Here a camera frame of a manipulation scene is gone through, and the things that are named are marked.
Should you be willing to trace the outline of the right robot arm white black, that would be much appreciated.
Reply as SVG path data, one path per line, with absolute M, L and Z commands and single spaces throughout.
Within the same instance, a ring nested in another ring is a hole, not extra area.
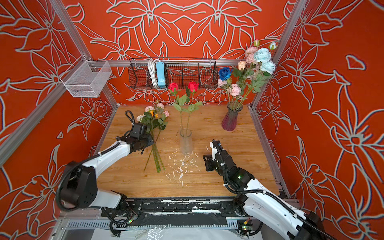
M 217 172 L 224 187 L 236 195 L 235 204 L 253 218 L 268 226 L 285 240 L 332 240 L 321 218 L 306 214 L 268 190 L 251 173 L 237 167 L 221 143 L 212 140 L 212 153 L 204 155 L 206 171 Z

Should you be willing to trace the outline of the clear glass cylinder vase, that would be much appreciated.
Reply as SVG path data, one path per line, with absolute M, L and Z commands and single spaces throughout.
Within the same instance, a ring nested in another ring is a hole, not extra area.
M 192 131 L 190 129 L 182 129 L 180 131 L 180 150 L 182 154 L 189 155 L 193 152 L 193 149 Z

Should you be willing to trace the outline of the red rose stem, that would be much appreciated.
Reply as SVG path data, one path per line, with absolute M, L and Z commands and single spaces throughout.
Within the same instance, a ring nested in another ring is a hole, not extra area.
M 189 82 L 188 87 L 186 89 L 189 106 L 187 108 L 187 111 L 188 111 L 187 126 L 186 126 L 186 129 L 183 131 L 183 133 L 185 134 L 185 137 L 188 135 L 189 121 L 190 121 L 192 112 L 196 111 L 199 108 L 199 106 L 203 105 L 201 101 L 196 101 L 194 103 L 194 94 L 198 91 L 198 87 L 199 87 L 199 84 L 197 82 L 192 81 L 192 82 Z
M 180 134 L 182 137 L 187 136 L 187 125 L 183 123 L 183 113 L 188 112 L 188 108 L 186 107 L 186 104 L 189 100 L 189 97 L 186 93 L 183 95 L 180 94 L 179 86 L 176 83 L 170 83 L 169 85 L 169 93 L 175 98 L 172 106 L 180 113 L 180 120 L 181 120 L 181 130 Z

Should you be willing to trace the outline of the dark blue rose stem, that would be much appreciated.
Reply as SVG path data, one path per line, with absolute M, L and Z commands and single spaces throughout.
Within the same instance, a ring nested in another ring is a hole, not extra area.
M 230 68 L 225 67 L 219 70 L 219 79 L 226 80 L 228 78 L 231 78 L 231 76 L 232 76 L 232 70 L 230 70 Z

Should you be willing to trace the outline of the green flower stem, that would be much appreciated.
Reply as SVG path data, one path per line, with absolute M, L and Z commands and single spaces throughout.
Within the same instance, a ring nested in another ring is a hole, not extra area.
M 255 59 L 255 53 L 259 50 L 260 41 L 255 40 L 255 43 L 252 47 L 248 47 L 245 51 L 245 59 L 243 61 L 247 62 L 247 70 L 246 70 L 246 81 L 245 81 L 245 89 L 240 93 L 241 104 L 243 104 L 248 95 L 253 91 L 254 83 L 257 81 L 257 75 L 259 73 L 259 68 L 261 63 L 257 62 Z

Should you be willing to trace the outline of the light blue box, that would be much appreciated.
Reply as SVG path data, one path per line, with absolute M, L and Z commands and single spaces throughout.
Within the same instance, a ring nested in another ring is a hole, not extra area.
M 159 88 L 165 88 L 166 87 L 165 64 L 163 62 L 157 62 L 156 69 L 157 69 L 158 86 Z

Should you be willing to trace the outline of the pink peony flower stem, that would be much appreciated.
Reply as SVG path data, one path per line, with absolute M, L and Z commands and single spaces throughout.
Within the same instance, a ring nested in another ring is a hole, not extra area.
M 242 89 L 239 85 L 234 84 L 232 78 L 226 80 L 218 80 L 218 87 L 222 89 L 229 98 L 230 109 L 235 111 L 239 108 L 239 97 Z

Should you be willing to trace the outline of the light blue peony stem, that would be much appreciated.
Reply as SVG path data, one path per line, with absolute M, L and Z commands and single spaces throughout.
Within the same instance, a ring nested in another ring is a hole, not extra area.
M 251 93 L 258 94 L 261 92 L 261 88 L 270 80 L 276 70 L 276 64 L 272 60 L 272 52 L 277 48 L 275 42 L 272 42 L 267 48 L 262 47 L 261 43 L 259 50 L 255 53 L 255 59 L 260 62 L 259 73 L 257 75 L 257 81 L 254 83 L 254 88 Z

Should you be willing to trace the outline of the white mesh wall basket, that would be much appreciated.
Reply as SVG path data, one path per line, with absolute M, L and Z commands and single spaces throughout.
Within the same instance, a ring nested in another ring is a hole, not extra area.
M 72 97 L 97 98 L 111 75 L 108 61 L 82 60 L 68 68 L 60 81 Z

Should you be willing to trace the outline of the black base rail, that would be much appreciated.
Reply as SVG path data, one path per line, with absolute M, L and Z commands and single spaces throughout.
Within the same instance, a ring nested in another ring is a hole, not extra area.
M 106 209 L 123 227 L 241 228 L 252 218 L 235 204 L 234 197 L 174 197 L 128 199 L 125 207 Z

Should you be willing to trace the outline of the bunch of artificial flowers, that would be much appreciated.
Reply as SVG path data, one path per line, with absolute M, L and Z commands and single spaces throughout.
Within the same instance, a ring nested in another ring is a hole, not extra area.
M 165 130 L 168 124 L 168 118 L 169 112 L 165 110 L 165 105 L 160 102 L 156 102 L 153 105 L 145 107 L 144 113 L 136 118 L 137 122 L 147 126 L 146 133 L 150 134 L 154 140 L 144 170 L 147 169 L 151 157 L 153 157 L 155 162 L 157 173 L 165 170 L 165 166 L 159 153 L 159 148 L 157 147 L 157 141 L 160 137 L 160 134 Z

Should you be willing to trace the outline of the purple glass fluted vase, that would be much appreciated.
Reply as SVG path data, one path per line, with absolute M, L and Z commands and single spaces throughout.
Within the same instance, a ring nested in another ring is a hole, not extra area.
M 243 110 L 243 106 L 242 105 L 232 106 L 232 104 L 228 103 L 227 109 L 228 111 L 225 117 L 223 118 L 221 125 L 225 131 L 231 132 L 237 126 L 238 114 L 240 111 Z

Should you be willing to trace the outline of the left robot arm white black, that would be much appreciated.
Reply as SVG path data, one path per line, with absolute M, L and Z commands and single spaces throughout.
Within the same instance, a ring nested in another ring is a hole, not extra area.
M 102 152 L 81 162 L 67 164 L 56 192 L 56 204 L 60 210 L 71 212 L 77 209 L 124 209 L 126 196 L 114 191 L 105 191 L 97 186 L 98 177 L 114 163 L 136 151 L 143 152 L 154 144 L 147 126 L 136 122 L 131 111 L 125 112 L 132 128 Z

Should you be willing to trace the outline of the cream rose flower stem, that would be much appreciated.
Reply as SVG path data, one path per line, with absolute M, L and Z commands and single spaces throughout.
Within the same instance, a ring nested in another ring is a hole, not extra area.
M 233 76 L 237 79 L 236 84 L 240 87 L 241 90 L 245 89 L 246 70 L 247 70 L 246 61 L 238 62 L 237 68 L 233 70 Z

